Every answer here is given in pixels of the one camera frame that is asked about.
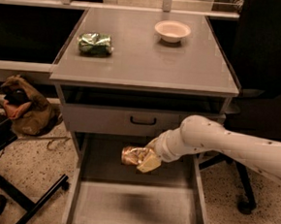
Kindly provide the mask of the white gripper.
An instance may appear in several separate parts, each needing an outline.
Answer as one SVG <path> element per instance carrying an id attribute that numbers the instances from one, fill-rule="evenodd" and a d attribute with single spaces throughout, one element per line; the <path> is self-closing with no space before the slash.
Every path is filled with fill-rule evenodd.
<path id="1" fill-rule="evenodd" d="M 137 167 L 141 173 L 152 172 L 161 166 L 162 161 L 165 163 L 171 161 L 172 154 L 168 150 L 167 142 L 164 138 L 156 138 L 150 141 L 145 147 L 149 149 L 139 155 Z"/>

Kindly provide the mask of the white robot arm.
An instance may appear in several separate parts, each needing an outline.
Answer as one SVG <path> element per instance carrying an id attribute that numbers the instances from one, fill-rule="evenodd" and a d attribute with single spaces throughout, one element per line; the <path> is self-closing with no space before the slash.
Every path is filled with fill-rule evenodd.
<path id="1" fill-rule="evenodd" d="M 142 173 L 160 167 L 162 161 L 169 163 L 186 154 L 213 150 L 281 184 L 281 143 L 228 131 L 201 115 L 188 116 L 179 128 L 160 134 L 147 146 L 153 152 L 138 165 Z"/>

